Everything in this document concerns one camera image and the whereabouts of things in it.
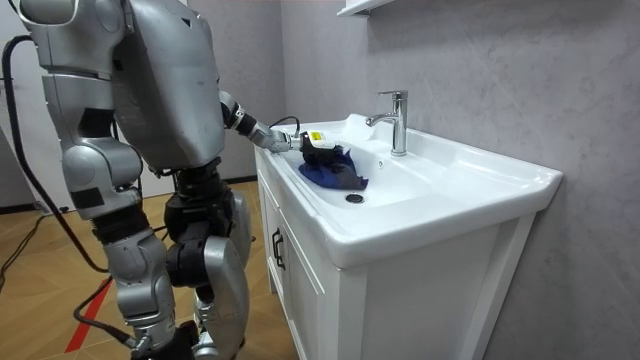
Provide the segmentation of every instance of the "cabinet door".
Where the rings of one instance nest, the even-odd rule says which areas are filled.
[[[287,273],[287,310],[289,327],[302,360],[320,360],[324,289],[302,251],[285,226]]]
[[[286,267],[284,261],[284,237],[280,229],[280,212],[272,198],[269,189],[262,182],[260,189],[260,207],[262,210],[262,229],[264,232],[264,248],[267,255],[267,266],[273,277],[280,299],[284,299],[283,270]]]

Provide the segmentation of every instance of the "faucet handle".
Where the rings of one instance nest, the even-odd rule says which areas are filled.
[[[407,90],[391,90],[391,91],[382,91],[378,93],[378,95],[387,95],[387,94],[391,94],[393,101],[407,101],[409,99],[409,91]]]

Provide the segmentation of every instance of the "gray wall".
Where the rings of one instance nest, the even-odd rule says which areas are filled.
[[[279,1],[189,0],[211,25],[220,87],[256,119],[285,116]],[[253,145],[227,131],[219,167],[225,179],[255,175]]]
[[[398,0],[369,20],[283,1],[287,111],[387,110],[565,173],[486,359],[640,359],[640,1]]]
[[[0,130],[0,207],[31,204],[33,196],[13,151]]]

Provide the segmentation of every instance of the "wooden floor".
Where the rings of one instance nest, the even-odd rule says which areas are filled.
[[[258,188],[256,183],[232,186],[251,203],[253,243],[246,268],[251,290],[251,313],[246,346],[238,360],[298,359],[277,295],[269,291]],[[152,226],[163,225],[167,196],[145,199]],[[0,216],[0,262],[13,252],[33,227],[38,213]],[[75,214],[65,215],[93,259],[106,265],[89,223]],[[98,329],[89,330],[80,350],[65,353],[78,323],[73,309],[105,278],[82,260],[53,217],[46,218],[29,246],[7,273],[0,294],[0,359],[3,360],[125,360],[129,351]],[[189,289],[175,289],[178,323],[193,316]],[[128,330],[115,302],[113,287],[100,307],[97,319]]]

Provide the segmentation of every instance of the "sink basin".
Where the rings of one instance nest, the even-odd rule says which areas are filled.
[[[387,160],[375,151],[369,152],[345,141],[338,141],[338,143],[345,152],[350,151],[356,171],[360,176],[369,179],[369,185],[364,191],[325,189],[301,177],[305,188],[328,205],[358,211],[418,198],[431,191],[425,178],[406,169],[400,162]],[[283,154],[283,157],[292,171],[297,171],[298,167],[304,163],[302,154],[297,151]],[[362,196],[362,201],[360,203],[347,201],[346,197],[351,194]]]
[[[562,173],[415,130],[404,157],[391,155],[392,125],[343,121],[303,124],[302,131],[331,134],[351,150],[356,170],[369,179],[365,191],[324,189],[300,174],[300,152],[257,149],[282,178],[282,191],[326,234],[329,254],[352,266],[425,246],[482,227],[535,214],[549,205]],[[293,133],[293,125],[278,129]],[[351,193],[364,202],[345,200]],[[411,239],[393,241],[402,234]]]

